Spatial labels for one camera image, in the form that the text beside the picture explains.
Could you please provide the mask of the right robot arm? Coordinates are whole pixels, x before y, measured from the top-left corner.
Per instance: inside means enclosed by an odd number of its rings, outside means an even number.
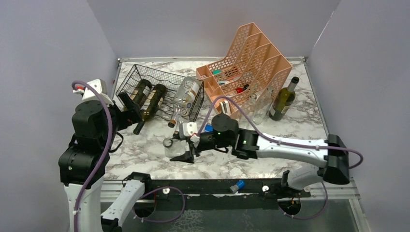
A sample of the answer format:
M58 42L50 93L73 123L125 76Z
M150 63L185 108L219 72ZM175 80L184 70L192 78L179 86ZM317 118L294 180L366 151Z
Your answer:
M188 150L172 157L171 161L193 163L194 157L202 151L226 153L231 147L231 154L243 160L277 158L306 163L304 167L282 174L279 191L286 197L319 182L335 185L350 182L349 155L336 135L330 135L326 140L281 138L242 129L235 119L224 113L212 118L213 130L210 132L197 132L195 123L181 126L180 136L186 139Z

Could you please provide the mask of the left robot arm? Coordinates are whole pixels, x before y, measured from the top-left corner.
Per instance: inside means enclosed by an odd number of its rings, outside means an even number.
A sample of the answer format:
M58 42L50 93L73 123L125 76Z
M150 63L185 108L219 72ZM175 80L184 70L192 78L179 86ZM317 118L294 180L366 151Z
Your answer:
M132 172L126 177L123 192L105 212L101 212L101 190L105 166L110 159L108 154L91 180L86 181L99 162L106 143L112 143L119 130L142 120L139 105L128 94L121 92L118 97L127 110L109 105L110 120L98 99L82 102L75 108L72 117L74 134L58 162L60 181L69 203L72 232L120 232L136 201L147 198L152 192L150 175Z

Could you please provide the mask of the green wine bottle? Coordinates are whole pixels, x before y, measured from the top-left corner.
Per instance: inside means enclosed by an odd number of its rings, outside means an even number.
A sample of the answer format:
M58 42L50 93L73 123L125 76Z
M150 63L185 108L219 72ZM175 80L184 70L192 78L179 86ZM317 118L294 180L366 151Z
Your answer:
M279 91L269 111L272 120L279 121L284 117L296 97L295 88L299 80L299 77L294 76L289 85Z
M144 124L150 121L160 108L164 101L168 88L163 84L156 84L152 92L148 96L149 104L147 107L143 106L142 121L137 124L133 133L136 135L140 134Z

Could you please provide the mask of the blue grey cylinder cap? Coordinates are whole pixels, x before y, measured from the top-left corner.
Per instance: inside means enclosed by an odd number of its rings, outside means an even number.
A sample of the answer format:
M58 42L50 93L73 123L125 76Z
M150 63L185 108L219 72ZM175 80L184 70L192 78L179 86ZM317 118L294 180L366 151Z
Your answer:
M245 186L245 182L243 180L238 180L234 185L229 187L229 190L232 194L236 194Z

